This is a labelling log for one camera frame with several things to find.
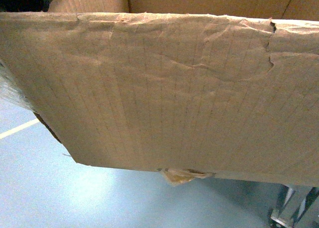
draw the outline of cardboard flap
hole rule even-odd
[[[76,162],[319,186],[319,22],[274,22],[1,13],[0,58]]]

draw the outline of cardboard box wall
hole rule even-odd
[[[55,0],[50,10],[129,7],[99,1]],[[0,20],[0,58],[75,161],[319,185],[318,22],[148,13]]]

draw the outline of yellow floor line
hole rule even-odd
[[[10,136],[10,135],[12,135],[12,134],[14,134],[14,133],[16,133],[18,131],[21,131],[24,128],[30,127],[30,126],[38,123],[38,122],[40,122],[38,119],[34,119],[34,120],[28,121],[28,122],[26,122],[26,123],[24,123],[24,124],[22,124],[20,126],[12,128],[12,129],[10,129],[10,130],[8,130],[6,132],[3,132],[3,133],[0,134],[0,139],[5,138],[7,136]]]

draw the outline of blue floor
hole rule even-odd
[[[34,118],[0,100],[0,133]],[[266,228],[281,187],[76,164],[41,123],[0,140],[0,170],[1,228]]]

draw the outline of plastic wrap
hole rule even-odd
[[[34,108],[14,81],[10,70],[0,61],[0,98],[17,106],[34,111]]]
[[[161,169],[159,172],[172,186],[178,186],[194,180],[195,178],[211,177],[213,173],[203,173],[192,169]]]

